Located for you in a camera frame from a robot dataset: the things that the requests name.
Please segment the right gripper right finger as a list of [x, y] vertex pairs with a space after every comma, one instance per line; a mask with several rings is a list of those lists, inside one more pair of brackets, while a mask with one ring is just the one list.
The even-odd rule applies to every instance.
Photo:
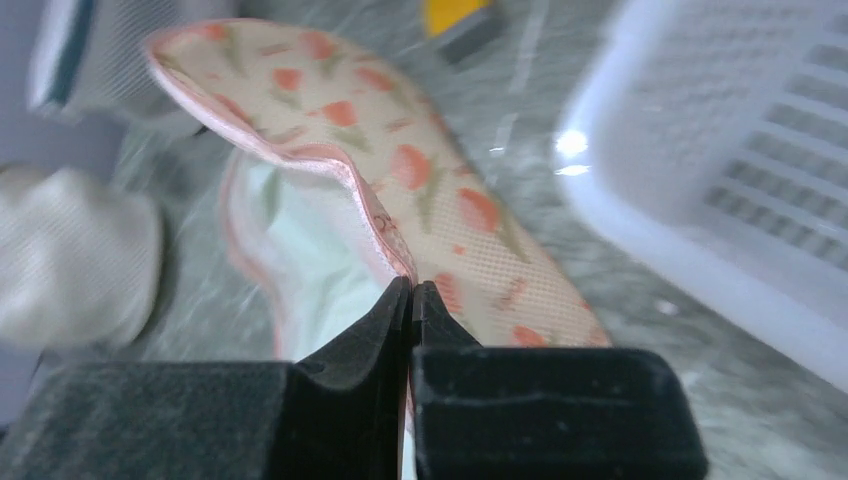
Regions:
[[703, 479], [684, 389], [654, 352], [484, 347], [432, 282], [412, 297], [420, 479]]

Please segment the white perforated plastic basket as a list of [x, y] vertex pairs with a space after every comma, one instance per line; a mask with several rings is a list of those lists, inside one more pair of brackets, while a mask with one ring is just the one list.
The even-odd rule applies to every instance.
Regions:
[[845, 2], [620, 2], [554, 152], [597, 234], [846, 389]]

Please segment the floral pink mesh laundry bag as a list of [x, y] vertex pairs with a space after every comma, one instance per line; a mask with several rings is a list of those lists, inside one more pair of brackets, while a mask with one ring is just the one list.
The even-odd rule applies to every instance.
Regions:
[[231, 156], [349, 184], [397, 276], [433, 282], [480, 343], [609, 345], [559, 265], [472, 171], [423, 91], [374, 53], [257, 19], [162, 30], [146, 50], [157, 83], [229, 141]]

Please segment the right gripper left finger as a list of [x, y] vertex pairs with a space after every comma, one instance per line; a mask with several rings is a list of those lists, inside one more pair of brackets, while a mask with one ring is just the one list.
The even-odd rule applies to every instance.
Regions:
[[43, 384], [5, 479], [396, 479], [411, 284], [297, 361], [97, 362]]

